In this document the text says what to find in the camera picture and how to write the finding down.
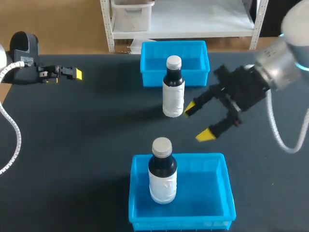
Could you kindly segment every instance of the white storage box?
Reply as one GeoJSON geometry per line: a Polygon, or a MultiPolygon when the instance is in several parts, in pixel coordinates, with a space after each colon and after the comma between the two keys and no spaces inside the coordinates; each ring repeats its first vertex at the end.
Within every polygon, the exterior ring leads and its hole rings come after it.
{"type": "Polygon", "coordinates": [[[145,31],[150,29],[150,0],[112,0],[113,13],[120,31],[145,31]]]}

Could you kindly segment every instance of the white cable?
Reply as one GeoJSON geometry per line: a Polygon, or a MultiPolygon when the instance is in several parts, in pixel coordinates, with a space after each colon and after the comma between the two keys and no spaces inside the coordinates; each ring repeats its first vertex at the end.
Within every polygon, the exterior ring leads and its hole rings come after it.
{"type": "Polygon", "coordinates": [[[272,132],[275,136],[277,143],[279,144],[280,148],[282,150],[284,150],[285,152],[290,153],[290,154],[296,153],[302,147],[304,140],[305,140],[305,137],[306,137],[306,133],[307,133],[307,130],[308,130],[308,125],[309,125],[309,109],[307,110],[307,112],[305,114],[304,122],[303,122],[303,125],[301,126],[301,130],[300,130],[300,134],[299,134],[299,138],[298,138],[298,141],[296,143],[296,146],[294,148],[289,148],[282,141],[280,134],[279,134],[279,131],[277,129],[277,125],[276,125],[276,121],[275,121],[275,117],[274,117],[274,112],[272,110],[271,90],[268,90],[266,92],[266,95],[267,95],[267,99],[266,99],[267,115],[268,115],[271,130],[272,130],[272,132]]]}
{"type": "MultiPolygon", "coordinates": [[[[15,68],[23,68],[24,66],[25,66],[25,63],[23,61],[19,61],[19,62],[12,63],[12,64],[8,65],[6,68],[4,68],[0,72],[0,83],[2,82],[4,76],[10,70],[15,69],[15,68]]],[[[18,156],[18,153],[20,151],[20,146],[21,146],[21,133],[20,133],[18,125],[15,123],[15,121],[5,111],[1,102],[0,102],[0,112],[6,118],[6,120],[8,120],[10,122],[10,124],[14,127],[14,130],[15,130],[16,136],[17,136],[17,145],[16,145],[15,152],[14,152],[12,158],[10,159],[10,161],[0,170],[0,174],[2,174],[11,167],[11,165],[14,163],[14,161],[16,160],[16,158],[18,156]]]]}

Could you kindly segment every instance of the bottle cap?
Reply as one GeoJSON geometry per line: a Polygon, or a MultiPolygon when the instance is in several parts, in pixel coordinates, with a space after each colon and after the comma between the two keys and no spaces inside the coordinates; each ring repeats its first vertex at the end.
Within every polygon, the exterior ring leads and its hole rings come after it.
{"type": "Polygon", "coordinates": [[[178,70],[182,67],[182,59],[179,56],[170,56],[166,61],[166,67],[170,70],[178,70]]]}
{"type": "Polygon", "coordinates": [[[158,158],[166,158],[172,153],[172,143],[168,138],[156,138],[153,142],[153,154],[158,158]]]}

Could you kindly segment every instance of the white label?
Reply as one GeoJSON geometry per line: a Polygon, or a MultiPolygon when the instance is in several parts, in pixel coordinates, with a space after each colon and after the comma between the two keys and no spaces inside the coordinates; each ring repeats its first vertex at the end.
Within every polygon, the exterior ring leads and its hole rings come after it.
{"type": "Polygon", "coordinates": [[[168,204],[174,200],[177,191],[177,170],[166,178],[153,175],[149,169],[149,190],[152,199],[159,204],[168,204]]]}
{"type": "Polygon", "coordinates": [[[163,112],[168,117],[178,117],[183,113],[184,82],[177,87],[163,86],[163,112]]]}
{"type": "Polygon", "coordinates": [[[20,61],[33,63],[32,57],[20,57],[20,61]]]}

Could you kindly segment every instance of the white shelf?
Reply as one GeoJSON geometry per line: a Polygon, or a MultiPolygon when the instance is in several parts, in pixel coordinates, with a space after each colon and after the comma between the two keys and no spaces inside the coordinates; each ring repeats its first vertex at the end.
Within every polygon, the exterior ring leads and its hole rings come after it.
{"type": "Polygon", "coordinates": [[[114,39],[206,38],[252,36],[254,23],[242,0],[156,0],[149,31],[123,32],[114,39]]]}

